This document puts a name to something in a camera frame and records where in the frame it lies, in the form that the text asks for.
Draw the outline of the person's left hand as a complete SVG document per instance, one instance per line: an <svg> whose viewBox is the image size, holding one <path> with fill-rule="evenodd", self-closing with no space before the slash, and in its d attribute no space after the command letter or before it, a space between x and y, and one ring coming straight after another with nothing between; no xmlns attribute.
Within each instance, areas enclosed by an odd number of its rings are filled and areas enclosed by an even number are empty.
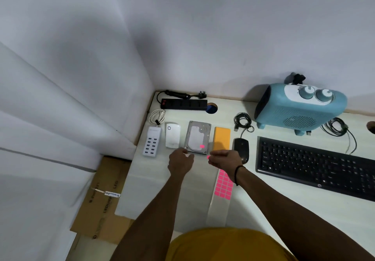
<svg viewBox="0 0 375 261"><path fill-rule="evenodd" d="M183 179L191 170L193 165L188 165L186 158L189 154L186 149L179 148L169 155L168 169L171 177Z"/></svg>

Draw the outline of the person's right hand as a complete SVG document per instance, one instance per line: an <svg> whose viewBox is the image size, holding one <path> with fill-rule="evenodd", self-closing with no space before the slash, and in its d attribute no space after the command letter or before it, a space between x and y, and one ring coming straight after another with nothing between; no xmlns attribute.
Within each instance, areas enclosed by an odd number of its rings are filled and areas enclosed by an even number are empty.
<svg viewBox="0 0 375 261"><path fill-rule="evenodd" d="M243 165L241 158L235 150L216 150L210 152L211 156L219 156L219 165L212 165L216 168L224 170L232 182L234 182L235 168Z"/></svg>

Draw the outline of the person's right forearm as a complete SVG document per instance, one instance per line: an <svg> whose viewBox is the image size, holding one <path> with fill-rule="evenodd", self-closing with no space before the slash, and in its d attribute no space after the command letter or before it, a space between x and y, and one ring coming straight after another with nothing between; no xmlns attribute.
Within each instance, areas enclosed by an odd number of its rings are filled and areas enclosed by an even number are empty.
<svg viewBox="0 0 375 261"><path fill-rule="evenodd" d="M241 168L241 186L299 261L375 261L348 235Z"/></svg>

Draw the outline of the person's left forearm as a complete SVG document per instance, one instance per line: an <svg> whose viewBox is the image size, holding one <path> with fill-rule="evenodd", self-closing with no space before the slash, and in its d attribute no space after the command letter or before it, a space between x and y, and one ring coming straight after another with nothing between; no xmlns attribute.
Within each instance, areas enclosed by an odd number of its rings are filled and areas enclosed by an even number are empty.
<svg viewBox="0 0 375 261"><path fill-rule="evenodd" d="M160 192L135 219L110 261L165 261L186 171L171 171Z"/></svg>

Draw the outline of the yellow power bank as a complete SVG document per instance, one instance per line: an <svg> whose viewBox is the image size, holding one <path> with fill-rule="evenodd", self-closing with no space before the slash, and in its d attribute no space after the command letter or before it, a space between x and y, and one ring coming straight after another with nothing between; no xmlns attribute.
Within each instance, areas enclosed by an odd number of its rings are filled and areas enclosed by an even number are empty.
<svg viewBox="0 0 375 261"><path fill-rule="evenodd" d="M212 151L230 150L231 130L224 127L216 126L214 129Z"/></svg>

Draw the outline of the silver hard disk drive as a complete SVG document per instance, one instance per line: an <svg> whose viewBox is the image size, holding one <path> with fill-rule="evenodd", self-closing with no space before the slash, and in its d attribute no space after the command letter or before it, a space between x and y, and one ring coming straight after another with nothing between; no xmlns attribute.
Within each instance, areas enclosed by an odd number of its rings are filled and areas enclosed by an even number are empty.
<svg viewBox="0 0 375 261"><path fill-rule="evenodd" d="M200 121L190 121L185 138L185 149L198 154L208 154L209 138L212 125Z"/></svg>

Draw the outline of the black wristband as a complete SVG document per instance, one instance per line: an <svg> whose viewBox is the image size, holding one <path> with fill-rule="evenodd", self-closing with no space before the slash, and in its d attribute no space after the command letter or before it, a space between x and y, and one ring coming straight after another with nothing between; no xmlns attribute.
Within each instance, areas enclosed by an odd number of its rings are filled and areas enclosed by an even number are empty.
<svg viewBox="0 0 375 261"><path fill-rule="evenodd" d="M237 166L236 168L235 168L235 172L234 172L234 184L236 185L236 186L238 186L239 184L238 184L238 179L237 179L237 174L238 174L238 171L239 171L239 169L241 169L241 168L245 168L243 165L239 165L239 166Z"/></svg>

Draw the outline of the grid of pink stickers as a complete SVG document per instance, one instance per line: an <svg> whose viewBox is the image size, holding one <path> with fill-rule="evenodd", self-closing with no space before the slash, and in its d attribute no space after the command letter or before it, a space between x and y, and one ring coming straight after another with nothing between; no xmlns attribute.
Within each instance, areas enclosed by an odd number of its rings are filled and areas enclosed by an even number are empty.
<svg viewBox="0 0 375 261"><path fill-rule="evenodd" d="M233 187L234 183L230 180L228 174L222 169L218 170L213 197L230 201Z"/></svg>

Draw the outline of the white wifi extender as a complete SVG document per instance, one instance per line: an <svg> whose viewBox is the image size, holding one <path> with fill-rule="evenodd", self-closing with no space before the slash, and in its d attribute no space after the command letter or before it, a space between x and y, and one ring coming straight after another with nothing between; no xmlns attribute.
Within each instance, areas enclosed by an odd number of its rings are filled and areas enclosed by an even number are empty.
<svg viewBox="0 0 375 261"><path fill-rule="evenodd" d="M165 127L165 146L178 149L180 144L181 126L176 123L167 123Z"/></svg>

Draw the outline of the black computer mouse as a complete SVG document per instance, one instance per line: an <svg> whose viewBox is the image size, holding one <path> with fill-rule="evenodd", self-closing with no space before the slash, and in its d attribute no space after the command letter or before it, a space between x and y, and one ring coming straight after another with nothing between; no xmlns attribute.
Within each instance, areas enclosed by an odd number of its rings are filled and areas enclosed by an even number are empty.
<svg viewBox="0 0 375 261"><path fill-rule="evenodd" d="M237 151L242 164L249 160L249 141L243 138L235 138L233 141L233 150Z"/></svg>

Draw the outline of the white multiport charging hub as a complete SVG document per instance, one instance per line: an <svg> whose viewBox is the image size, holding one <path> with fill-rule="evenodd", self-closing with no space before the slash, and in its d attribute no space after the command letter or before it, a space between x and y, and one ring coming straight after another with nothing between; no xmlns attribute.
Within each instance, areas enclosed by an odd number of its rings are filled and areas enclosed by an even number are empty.
<svg viewBox="0 0 375 261"><path fill-rule="evenodd" d="M143 149L143 155L148 157L156 157L158 145L160 142L162 129L161 127L150 126L146 135L146 142Z"/></svg>

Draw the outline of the clear sticker backing sheet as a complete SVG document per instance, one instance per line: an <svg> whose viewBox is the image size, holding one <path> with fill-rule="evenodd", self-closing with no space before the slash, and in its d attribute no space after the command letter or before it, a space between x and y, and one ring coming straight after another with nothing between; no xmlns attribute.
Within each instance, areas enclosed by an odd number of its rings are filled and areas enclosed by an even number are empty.
<svg viewBox="0 0 375 261"><path fill-rule="evenodd" d="M212 194L206 220L206 225L208 227L225 227L230 201L222 198L215 198Z"/></svg>

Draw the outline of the black power strip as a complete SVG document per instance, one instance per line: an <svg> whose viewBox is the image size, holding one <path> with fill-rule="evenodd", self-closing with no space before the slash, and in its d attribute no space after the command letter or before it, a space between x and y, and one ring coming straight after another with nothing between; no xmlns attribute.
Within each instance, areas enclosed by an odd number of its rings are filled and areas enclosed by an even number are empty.
<svg viewBox="0 0 375 261"><path fill-rule="evenodd" d="M186 110L186 111L206 111L208 101L205 99L172 99L161 100L161 109L164 110Z"/></svg>

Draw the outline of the yellow shirt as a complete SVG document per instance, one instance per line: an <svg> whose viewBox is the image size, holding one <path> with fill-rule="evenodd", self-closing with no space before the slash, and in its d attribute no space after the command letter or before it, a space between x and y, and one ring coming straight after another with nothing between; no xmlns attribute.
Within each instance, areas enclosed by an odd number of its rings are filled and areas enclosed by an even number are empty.
<svg viewBox="0 0 375 261"><path fill-rule="evenodd" d="M298 261L271 236L256 230L204 228L171 241L165 261Z"/></svg>

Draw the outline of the blue fan heater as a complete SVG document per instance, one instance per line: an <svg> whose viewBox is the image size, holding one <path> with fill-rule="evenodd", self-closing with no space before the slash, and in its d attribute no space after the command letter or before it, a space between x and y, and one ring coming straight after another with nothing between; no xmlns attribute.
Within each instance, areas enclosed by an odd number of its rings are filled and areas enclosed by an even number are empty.
<svg viewBox="0 0 375 261"><path fill-rule="evenodd" d="M294 130L297 136L313 131L328 121L341 115L347 107L347 97L335 90L331 102L320 102L300 97L298 89L304 84L270 84L258 102L254 118L259 129L276 126Z"/></svg>

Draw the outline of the brown cardboard box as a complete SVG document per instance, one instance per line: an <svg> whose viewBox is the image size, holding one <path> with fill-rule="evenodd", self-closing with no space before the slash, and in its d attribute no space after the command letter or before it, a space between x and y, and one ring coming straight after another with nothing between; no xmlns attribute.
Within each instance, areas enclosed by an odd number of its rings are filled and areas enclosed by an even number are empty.
<svg viewBox="0 0 375 261"><path fill-rule="evenodd" d="M104 156L71 231L118 245L133 220L115 214L131 161Z"/></svg>

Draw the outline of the black computer keyboard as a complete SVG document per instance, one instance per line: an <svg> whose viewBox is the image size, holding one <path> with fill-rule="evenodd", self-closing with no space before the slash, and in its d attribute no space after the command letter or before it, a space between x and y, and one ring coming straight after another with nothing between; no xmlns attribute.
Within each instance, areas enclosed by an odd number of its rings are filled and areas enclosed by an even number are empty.
<svg viewBox="0 0 375 261"><path fill-rule="evenodd" d="M256 172L375 202L375 160L259 137Z"/></svg>

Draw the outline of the blue heater knob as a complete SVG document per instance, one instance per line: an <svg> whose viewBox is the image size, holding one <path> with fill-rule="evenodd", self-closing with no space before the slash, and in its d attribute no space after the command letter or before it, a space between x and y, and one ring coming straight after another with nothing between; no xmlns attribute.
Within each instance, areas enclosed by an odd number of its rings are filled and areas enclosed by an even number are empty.
<svg viewBox="0 0 375 261"><path fill-rule="evenodd" d="M315 88L313 86L300 86L298 93L304 99L311 99L315 96Z"/></svg>
<svg viewBox="0 0 375 261"><path fill-rule="evenodd" d="M315 92L315 97L320 102L331 102L334 98L334 93L330 89L318 89Z"/></svg>

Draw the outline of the black plug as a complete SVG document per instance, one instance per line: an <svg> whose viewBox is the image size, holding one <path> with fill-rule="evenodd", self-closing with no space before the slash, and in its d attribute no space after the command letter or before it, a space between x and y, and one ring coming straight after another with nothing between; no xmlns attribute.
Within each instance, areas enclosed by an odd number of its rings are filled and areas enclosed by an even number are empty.
<svg viewBox="0 0 375 261"><path fill-rule="evenodd" d="M285 78L284 84L300 85L303 84L305 80L306 77L303 74L292 72Z"/></svg>

